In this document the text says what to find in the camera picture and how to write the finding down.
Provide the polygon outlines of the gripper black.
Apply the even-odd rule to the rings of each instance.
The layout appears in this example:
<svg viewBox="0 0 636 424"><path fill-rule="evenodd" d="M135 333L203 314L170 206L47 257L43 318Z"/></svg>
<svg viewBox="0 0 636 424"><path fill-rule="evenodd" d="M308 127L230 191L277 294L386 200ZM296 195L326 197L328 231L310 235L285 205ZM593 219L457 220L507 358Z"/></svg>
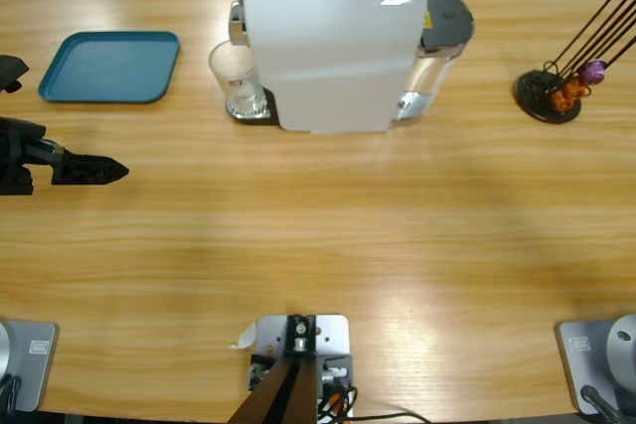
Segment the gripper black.
<svg viewBox="0 0 636 424"><path fill-rule="evenodd" d="M53 169L52 185L107 185L129 169L116 160L94 155L64 154L64 147L45 138L46 127L1 118L1 195L30 196L34 186L27 165Z"/></svg>

